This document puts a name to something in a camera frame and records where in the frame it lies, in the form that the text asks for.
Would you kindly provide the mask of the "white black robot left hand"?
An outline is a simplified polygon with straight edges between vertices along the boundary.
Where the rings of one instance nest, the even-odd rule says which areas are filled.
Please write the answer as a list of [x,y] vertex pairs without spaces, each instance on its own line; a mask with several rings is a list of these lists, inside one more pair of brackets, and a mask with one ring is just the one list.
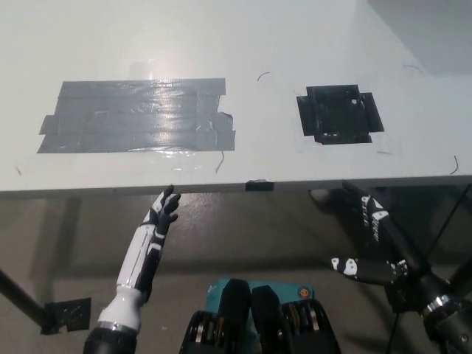
[[117,285],[132,288],[147,302],[152,292],[153,279],[171,223],[177,220],[181,195],[174,186],[165,188],[153,202],[144,220],[136,228],[123,260]]

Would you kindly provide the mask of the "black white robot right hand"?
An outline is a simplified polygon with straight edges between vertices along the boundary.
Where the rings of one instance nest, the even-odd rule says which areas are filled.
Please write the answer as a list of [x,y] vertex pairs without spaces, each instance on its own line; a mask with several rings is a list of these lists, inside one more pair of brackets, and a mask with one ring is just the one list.
[[452,302],[449,284],[439,278],[429,262],[389,211],[371,193],[349,181],[342,190],[360,212],[361,234],[369,255],[331,257],[327,264],[344,277],[385,287],[394,312],[414,311],[427,317]]

